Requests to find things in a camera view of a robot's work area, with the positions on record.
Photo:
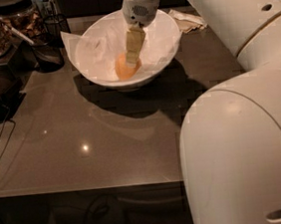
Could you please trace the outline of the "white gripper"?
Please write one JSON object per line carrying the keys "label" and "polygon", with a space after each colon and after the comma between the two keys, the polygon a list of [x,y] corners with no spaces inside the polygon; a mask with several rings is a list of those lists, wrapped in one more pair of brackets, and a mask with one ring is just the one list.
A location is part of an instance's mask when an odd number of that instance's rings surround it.
{"label": "white gripper", "polygon": [[127,66],[138,64],[141,48],[145,39],[145,27],[155,18],[159,0],[123,0],[122,13],[128,24],[126,33]]}

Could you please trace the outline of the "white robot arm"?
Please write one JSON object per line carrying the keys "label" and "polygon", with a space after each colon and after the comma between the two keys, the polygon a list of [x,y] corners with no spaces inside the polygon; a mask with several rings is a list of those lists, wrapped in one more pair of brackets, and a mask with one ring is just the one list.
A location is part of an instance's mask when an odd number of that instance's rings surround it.
{"label": "white robot arm", "polygon": [[187,1],[244,69],[182,122],[193,224],[281,224],[281,0]]}

